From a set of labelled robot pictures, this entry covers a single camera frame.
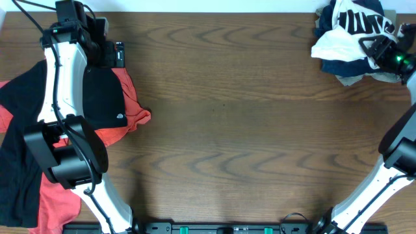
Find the white t-shirt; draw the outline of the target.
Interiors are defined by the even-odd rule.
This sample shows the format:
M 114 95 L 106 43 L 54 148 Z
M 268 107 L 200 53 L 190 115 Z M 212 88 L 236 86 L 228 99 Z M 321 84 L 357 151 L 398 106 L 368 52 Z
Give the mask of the white t-shirt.
M 393 42 L 395 24 L 385 16 L 380 1 L 334 0 L 322 10 L 320 26 L 328 26 L 311 49 L 313 58 L 341 62 L 364 62 L 370 69 L 379 66 L 359 44 L 362 38 L 385 36 Z

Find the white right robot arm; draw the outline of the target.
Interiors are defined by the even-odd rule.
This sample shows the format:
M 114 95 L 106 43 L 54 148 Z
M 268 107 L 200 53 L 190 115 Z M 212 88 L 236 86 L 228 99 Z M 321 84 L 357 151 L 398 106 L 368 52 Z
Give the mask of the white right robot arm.
M 366 55 L 381 69 L 399 76 L 411 96 L 411 106 L 386 132 L 380 156 L 370 174 L 349 197 L 330 208 L 312 233 L 361 233 L 371 216 L 394 194 L 415 181 L 415 55 L 409 53 L 415 38 L 400 33 L 359 40 Z

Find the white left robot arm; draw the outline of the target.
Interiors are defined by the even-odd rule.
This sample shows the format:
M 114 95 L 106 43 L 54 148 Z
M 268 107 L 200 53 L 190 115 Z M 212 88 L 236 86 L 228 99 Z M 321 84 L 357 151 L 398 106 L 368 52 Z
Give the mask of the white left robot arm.
M 47 61 L 42 109 L 24 141 L 47 179 L 80 197 L 100 223 L 102 233 L 140 233 L 132 208 L 107 174 L 106 147 L 83 110 L 87 67 L 123 68 L 124 44 L 106 39 L 106 18 L 87 15 L 80 1 L 56 1 L 57 22 L 42 29 Z

